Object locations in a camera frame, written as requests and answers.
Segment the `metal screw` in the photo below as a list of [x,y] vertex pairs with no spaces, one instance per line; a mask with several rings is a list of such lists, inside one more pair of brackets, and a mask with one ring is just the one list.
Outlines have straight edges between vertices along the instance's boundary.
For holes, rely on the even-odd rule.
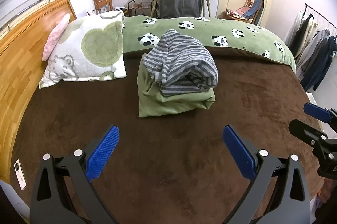
[[298,161],[298,156],[296,156],[295,154],[292,154],[290,157],[292,158],[292,160]]
[[82,155],[83,151],[81,149],[77,149],[74,151],[74,156],[79,157],[80,155]]
[[43,159],[44,159],[44,160],[50,159],[50,154],[49,154],[49,153],[45,153],[45,154],[43,155]]
[[268,151],[267,150],[260,150],[260,155],[263,157],[266,157],[268,155]]

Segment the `white pillow with green circles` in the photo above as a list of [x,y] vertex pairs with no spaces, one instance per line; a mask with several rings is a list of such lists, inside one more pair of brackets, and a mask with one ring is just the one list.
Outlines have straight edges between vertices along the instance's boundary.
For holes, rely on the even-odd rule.
[[87,16],[69,23],[53,52],[39,88],[60,80],[91,81],[126,77],[121,11]]

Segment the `hanging clothes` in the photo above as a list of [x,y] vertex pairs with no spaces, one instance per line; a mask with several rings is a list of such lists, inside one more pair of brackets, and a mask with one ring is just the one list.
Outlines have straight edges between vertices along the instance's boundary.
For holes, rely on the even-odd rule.
[[328,38],[325,38],[318,45],[316,45],[314,53],[312,54],[311,58],[308,59],[308,61],[306,61],[302,66],[303,73],[306,73],[307,71],[309,71],[312,68],[312,66],[313,66],[313,64],[314,64],[314,62],[315,62],[315,60],[318,56],[318,53],[320,52],[320,50],[324,46],[326,46],[327,43],[328,43]]
[[303,68],[306,68],[304,64],[311,58],[316,48],[316,45],[318,45],[323,39],[327,38],[329,35],[330,31],[327,28],[324,28],[319,31],[308,43],[307,47],[303,50],[301,57],[296,61],[297,78],[300,78],[303,75],[303,71],[305,70]]
[[326,72],[328,71],[334,51],[336,51],[336,38],[331,36],[325,44],[323,40],[319,45],[321,49],[318,52],[316,59],[310,69],[306,69],[304,77],[301,80],[301,85],[305,91],[314,86],[314,90],[320,85]]
[[317,35],[319,32],[320,32],[320,30],[317,30],[317,31],[315,32],[315,35],[314,35],[312,38],[316,37],[316,35]]
[[307,29],[304,33],[303,39],[301,41],[301,44],[299,46],[295,59],[299,59],[301,57],[302,52],[304,51],[304,49],[306,48],[310,40],[313,38],[317,28],[318,28],[318,23],[316,22],[314,18],[311,18],[309,20]]
[[297,53],[302,50],[302,48],[300,49],[302,40],[305,34],[308,35],[307,28],[309,21],[312,17],[313,17],[312,14],[310,14],[308,18],[306,18],[306,20],[303,22],[299,30],[296,32],[292,43],[289,45],[289,49],[294,57],[298,56]]
[[302,17],[303,17],[304,10],[299,11],[296,15],[295,21],[291,28],[289,29],[287,35],[285,36],[283,42],[289,47],[291,42],[293,41],[296,32],[299,30],[302,22]]
[[336,51],[337,51],[337,45],[336,45],[336,37],[332,37],[332,52],[330,52],[330,56],[328,58],[328,61],[326,62],[326,65],[323,69],[323,72],[321,73],[320,79],[317,81],[317,83],[314,85],[314,91],[318,88],[318,86],[321,84],[322,80],[324,79],[326,73],[328,72],[330,65],[332,63],[333,58],[335,57]]

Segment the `white desk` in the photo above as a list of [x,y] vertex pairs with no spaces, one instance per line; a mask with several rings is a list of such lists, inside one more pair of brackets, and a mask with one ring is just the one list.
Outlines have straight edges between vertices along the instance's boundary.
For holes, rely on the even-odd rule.
[[[154,0],[153,6],[152,6],[152,10],[151,10],[151,17],[152,18],[154,16],[154,13],[155,13],[156,8],[157,8],[157,1],[158,0]],[[211,18],[212,15],[211,15],[211,8],[210,8],[210,0],[206,0],[206,2],[207,2],[208,14]],[[203,2],[203,17],[205,17],[205,3],[204,2]]]

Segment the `folded green cloth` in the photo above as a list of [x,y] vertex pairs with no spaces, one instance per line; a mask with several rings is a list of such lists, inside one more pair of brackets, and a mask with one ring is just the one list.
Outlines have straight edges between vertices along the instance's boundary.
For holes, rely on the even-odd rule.
[[215,102],[213,89],[201,93],[187,93],[164,97],[157,83],[151,79],[143,62],[140,62],[137,76],[139,115],[162,116],[178,114],[195,108],[208,109]]

